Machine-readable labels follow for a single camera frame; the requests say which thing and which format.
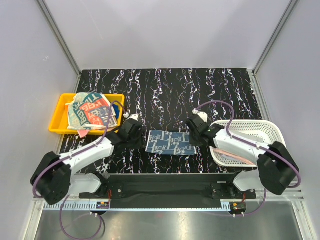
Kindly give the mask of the teal and red lettered towel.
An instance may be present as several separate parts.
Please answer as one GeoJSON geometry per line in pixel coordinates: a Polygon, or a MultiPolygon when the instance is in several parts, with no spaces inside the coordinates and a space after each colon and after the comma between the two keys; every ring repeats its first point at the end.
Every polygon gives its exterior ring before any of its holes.
{"type": "Polygon", "coordinates": [[[71,130],[104,130],[117,126],[116,111],[105,95],[79,93],[68,106],[68,128],[71,130]]]}

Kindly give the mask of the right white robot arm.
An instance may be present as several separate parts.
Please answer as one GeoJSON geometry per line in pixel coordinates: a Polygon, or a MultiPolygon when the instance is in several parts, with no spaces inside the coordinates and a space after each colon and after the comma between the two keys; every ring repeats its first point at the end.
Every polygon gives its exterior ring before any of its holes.
{"type": "Polygon", "coordinates": [[[254,141],[230,131],[229,125],[209,125],[199,114],[192,115],[186,125],[191,145],[222,150],[244,158],[257,167],[256,170],[238,173],[233,182],[227,185],[228,195],[232,198],[239,198],[245,191],[257,188],[280,196],[292,186],[294,179],[301,182],[300,170],[281,142],[267,144],[254,141]]]}

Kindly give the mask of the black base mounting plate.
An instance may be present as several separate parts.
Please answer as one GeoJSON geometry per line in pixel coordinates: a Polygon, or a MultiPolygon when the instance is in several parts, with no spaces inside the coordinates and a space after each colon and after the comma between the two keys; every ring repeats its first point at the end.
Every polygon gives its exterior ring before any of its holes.
{"type": "Polygon", "coordinates": [[[256,192],[238,190],[234,173],[111,174],[98,194],[81,199],[110,200],[112,210],[213,210],[222,200],[254,200],[256,192]]]}

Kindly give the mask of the blue patterned white towel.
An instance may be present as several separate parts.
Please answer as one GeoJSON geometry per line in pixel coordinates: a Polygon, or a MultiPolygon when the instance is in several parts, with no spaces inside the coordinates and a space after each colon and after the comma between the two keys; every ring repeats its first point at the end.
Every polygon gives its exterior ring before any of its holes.
{"type": "Polygon", "coordinates": [[[162,130],[149,131],[145,151],[170,156],[193,156],[197,154],[196,147],[190,144],[190,134],[188,132],[162,130]]]}

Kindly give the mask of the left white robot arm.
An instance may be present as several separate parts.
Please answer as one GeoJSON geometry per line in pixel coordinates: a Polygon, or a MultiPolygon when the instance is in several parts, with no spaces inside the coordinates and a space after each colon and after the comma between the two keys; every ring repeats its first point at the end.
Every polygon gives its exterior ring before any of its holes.
{"type": "Polygon", "coordinates": [[[126,149],[142,147],[142,123],[140,116],[133,114],[117,132],[109,131],[74,151],[60,155],[53,151],[45,154],[30,179],[33,194],[37,198],[43,198],[49,205],[55,205],[69,195],[106,198],[110,193],[107,175],[94,171],[80,174],[79,171],[126,149]]]}

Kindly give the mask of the aluminium frame post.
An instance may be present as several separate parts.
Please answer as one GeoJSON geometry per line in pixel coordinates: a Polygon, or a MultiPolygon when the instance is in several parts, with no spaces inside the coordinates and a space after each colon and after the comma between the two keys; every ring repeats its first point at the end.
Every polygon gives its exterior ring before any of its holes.
{"type": "Polygon", "coordinates": [[[37,5],[39,6],[43,16],[45,17],[50,29],[52,30],[58,44],[60,45],[65,57],[67,58],[70,66],[72,67],[75,74],[79,77],[82,73],[82,70],[79,68],[75,58],[73,57],[48,5],[45,0],[35,0],[37,5]]]}
{"type": "Polygon", "coordinates": [[[272,50],[274,44],[276,43],[277,39],[279,38],[282,30],[284,29],[287,21],[289,20],[290,16],[294,12],[295,8],[299,4],[300,0],[290,0],[287,7],[285,8],[279,22],[277,23],[267,45],[265,46],[261,56],[259,57],[255,67],[252,69],[252,73],[256,75],[260,68],[262,67],[263,63],[265,62],[266,58],[268,57],[270,51],[272,50]]]}

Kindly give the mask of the pink towel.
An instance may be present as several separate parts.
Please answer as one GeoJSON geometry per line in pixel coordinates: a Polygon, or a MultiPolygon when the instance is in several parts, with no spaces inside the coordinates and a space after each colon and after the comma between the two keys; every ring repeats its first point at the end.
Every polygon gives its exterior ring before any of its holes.
{"type": "Polygon", "coordinates": [[[218,153],[218,154],[222,154],[222,155],[225,155],[225,156],[228,156],[228,157],[231,157],[233,158],[234,160],[238,161],[238,162],[242,162],[244,164],[247,164],[247,165],[255,165],[253,162],[251,162],[250,160],[248,159],[245,159],[241,156],[238,156],[238,155],[235,155],[235,154],[232,154],[230,152],[227,152],[227,151],[224,151],[224,150],[221,150],[221,149],[218,149],[218,148],[214,148],[213,149],[213,152],[214,153],[218,153]]]}

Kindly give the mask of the white perforated plastic basket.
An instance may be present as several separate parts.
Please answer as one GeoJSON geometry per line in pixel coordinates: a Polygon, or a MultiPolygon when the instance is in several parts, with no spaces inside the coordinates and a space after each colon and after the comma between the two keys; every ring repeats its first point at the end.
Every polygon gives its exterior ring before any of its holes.
{"type": "MultiPolygon", "coordinates": [[[[267,120],[233,120],[229,130],[234,134],[244,133],[247,135],[253,135],[263,138],[264,143],[268,145],[273,144],[274,142],[280,142],[283,145],[286,145],[285,139],[280,129],[274,123],[267,120]]],[[[215,153],[213,149],[213,147],[210,148],[211,156],[215,163],[219,166],[228,168],[255,168],[257,166],[255,162],[247,158],[245,159],[251,161],[252,163],[254,163],[254,165],[245,164],[231,157],[215,153]]],[[[221,147],[218,149],[221,149],[228,153],[232,153],[231,151],[221,147]]]]}

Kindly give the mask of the right aluminium frame post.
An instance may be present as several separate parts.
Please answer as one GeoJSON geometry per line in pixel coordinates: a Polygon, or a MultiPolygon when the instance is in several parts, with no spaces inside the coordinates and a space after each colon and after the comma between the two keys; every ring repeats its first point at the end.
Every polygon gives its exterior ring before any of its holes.
{"type": "Polygon", "coordinates": [[[300,0],[290,0],[287,7],[285,8],[279,22],[277,23],[267,45],[265,46],[261,56],[259,57],[255,67],[252,69],[252,73],[256,75],[260,68],[262,67],[263,63],[265,62],[266,58],[268,57],[270,51],[272,50],[274,44],[276,43],[277,39],[279,38],[282,30],[284,29],[287,21],[289,20],[290,16],[294,12],[295,8],[299,4],[300,0]]]}

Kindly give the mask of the yellow plastic tray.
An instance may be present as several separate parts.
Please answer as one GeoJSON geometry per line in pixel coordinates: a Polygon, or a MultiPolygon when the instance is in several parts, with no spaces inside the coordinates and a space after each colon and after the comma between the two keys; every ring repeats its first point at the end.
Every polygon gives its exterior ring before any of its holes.
{"type": "MultiPolygon", "coordinates": [[[[49,125],[49,131],[57,134],[67,134],[67,135],[77,135],[77,131],[73,129],[69,129],[69,122],[68,122],[68,109],[69,105],[76,99],[76,95],[78,93],[63,93],[60,96],[60,99],[57,103],[56,109],[54,111],[51,123],[49,125]]],[[[117,122],[117,127],[121,125],[123,120],[123,113],[124,110],[120,106],[124,106],[125,103],[125,96],[123,94],[105,94],[105,97],[108,99],[110,103],[113,101],[118,101],[119,103],[115,103],[118,107],[118,111],[115,111],[115,119],[117,122]]]]}

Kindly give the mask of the left aluminium frame post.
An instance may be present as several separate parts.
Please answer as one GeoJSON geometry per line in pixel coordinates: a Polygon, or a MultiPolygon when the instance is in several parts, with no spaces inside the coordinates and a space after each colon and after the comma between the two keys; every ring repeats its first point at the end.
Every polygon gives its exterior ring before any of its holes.
{"type": "Polygon", "coordinates": [[[67,58],[70,66],[72,67],[75,74],[79,77],[82,73],[82,70],[79,68],[75,58],[73,57],[48,5],[45,0],[35,0],[37,5],[39,6],[43,16],[45,17],[50,29],[52,30],[58,44],[60,45],[65,57],[67,58]]]}

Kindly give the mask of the cream white towel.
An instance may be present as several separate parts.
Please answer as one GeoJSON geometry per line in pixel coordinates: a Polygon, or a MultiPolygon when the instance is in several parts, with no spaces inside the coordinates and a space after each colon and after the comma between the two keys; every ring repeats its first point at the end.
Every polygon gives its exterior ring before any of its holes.
{"type": "Polygon", "coordinates": [[[254,136],[254,135],[249,135],[249,134],[245,134],[245,133],[238,133],[238,136],[253,141],[253,142],[258,142],[258,143],[264,143],[264,139],[258,136],[254,136]]]}

